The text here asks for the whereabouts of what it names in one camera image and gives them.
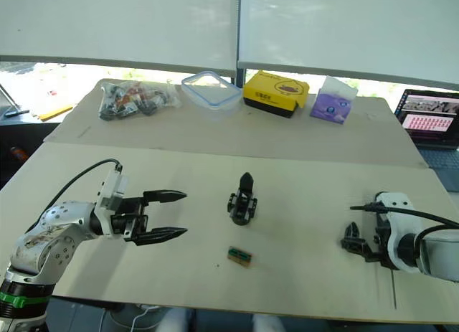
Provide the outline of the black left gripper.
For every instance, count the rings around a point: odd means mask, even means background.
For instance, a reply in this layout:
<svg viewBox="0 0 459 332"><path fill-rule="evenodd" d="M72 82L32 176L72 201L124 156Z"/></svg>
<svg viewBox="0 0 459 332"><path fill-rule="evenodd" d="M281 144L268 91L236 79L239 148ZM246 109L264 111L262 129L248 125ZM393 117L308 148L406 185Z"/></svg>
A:
<svg viewBox="0 0 459 332"><path fill-rule="evenodd" d="M148 216L144 209L150 202L169 203L187 198L182 191L161 189L144 191L141 196L123 198L115 213L110 217L114 235L137 246L159 244L177 238L188 231L183 227L158 227L147 232Z"/></svg>

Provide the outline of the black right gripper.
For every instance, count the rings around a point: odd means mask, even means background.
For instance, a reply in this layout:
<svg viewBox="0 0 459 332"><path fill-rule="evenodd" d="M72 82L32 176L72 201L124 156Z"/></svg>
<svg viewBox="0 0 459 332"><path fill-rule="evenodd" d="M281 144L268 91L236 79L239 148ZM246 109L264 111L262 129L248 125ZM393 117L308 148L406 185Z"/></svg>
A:
<svg viewBox="0 0 459 332"><path fill-rule="evenodd" d="M360 238L360 231L355 222L348 225L344 238L341 240L341 247L355 255L364 258L365 262L379 262L382 267L395 269L388 253L388 241L391 235L390 223L387 219L377 216L374 241L377 242L378 250L373 252L365 239Z"/></svg>

